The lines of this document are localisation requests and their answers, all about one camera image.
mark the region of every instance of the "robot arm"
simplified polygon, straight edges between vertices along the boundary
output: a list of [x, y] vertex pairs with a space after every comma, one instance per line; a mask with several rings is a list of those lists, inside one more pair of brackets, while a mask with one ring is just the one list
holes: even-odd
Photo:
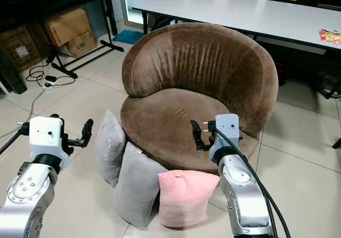
[[[64, 133], [64, 120], [57, 115], [34, 117], [24, 123], [18, 133], [30, 136], [30, 159], [25, 162], [18, 176], [10, 183], [6, 201], [0, 211], [0, 238], [39, 237], [43, 215], [54, 197], [54, 186], [60, 170], [67, 168], [74, 148], [87, 146], [91, 137], [93, 120], [89, 119], [82, 131], [82, 138], [68, 139]], [[15, 139], [0, 149], [0, 154]]]
[[264, 191], [260, 188], [261, 184], [257, 182], [241, 154], [236, 152], [239, 151], [240, 140], [238, 116], [220, 114], [216, 115], [215, 121], [205, 122], [208, 125], [208, 132], [212, 132], [210, 145], [205, 145], [201, 140], [199, 125], [194, 120], [191, 120], [191, 124], [197, 150], [209, 150], [211, 161], [218, 165], [220, 185], [226, 196], [234, 237], [277, 237], [274, 233], [276, 232], [274, 223], [271, 221], [271, 217], [273, 219], [271, 208], [264, 197]]

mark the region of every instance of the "pink pillow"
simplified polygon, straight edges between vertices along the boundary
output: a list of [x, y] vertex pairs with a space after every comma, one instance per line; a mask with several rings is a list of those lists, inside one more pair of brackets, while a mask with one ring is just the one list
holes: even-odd
[[194, 170], [159, 173], [161, 224], [168, 227], [196, 225], [208, 219], [208, 199], [220, 178]]

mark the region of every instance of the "cardboard box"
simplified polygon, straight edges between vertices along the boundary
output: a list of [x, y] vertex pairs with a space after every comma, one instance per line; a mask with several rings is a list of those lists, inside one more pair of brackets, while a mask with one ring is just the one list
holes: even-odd
[[66, 43], [66, 47], [72, 57], [78, 58], [96, 48], [97, 42], [92, 31], [89, 31], [71, 41], [68, 41]]
[[45, 19], [44, 24], [54, 45], [66, 42], [91, 30], [83, 9], [67, 10]]
[[42, 61], [26, 26], [1, 33], [0, 49], [19, 72]]

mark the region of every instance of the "brown armchair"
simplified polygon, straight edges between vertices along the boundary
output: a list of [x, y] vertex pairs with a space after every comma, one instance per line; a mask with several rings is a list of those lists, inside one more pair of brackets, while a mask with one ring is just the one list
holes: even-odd
[[196, 152], [190, 120], [236, 113], [249, 157], [268, 122], [278, 77], [268, 52], [249, 37], [213, 24], [183, 23], [144, 36], [127, 53], [129, 95], [121, 122], [129, 140], [168, 169], [217, 173]]

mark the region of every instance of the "black chair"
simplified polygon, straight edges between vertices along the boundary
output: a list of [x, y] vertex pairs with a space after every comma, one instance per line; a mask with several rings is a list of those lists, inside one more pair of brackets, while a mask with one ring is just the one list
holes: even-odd
[[332, 146], [333, 149], [338, 149], [341, 147], [341, 138]]

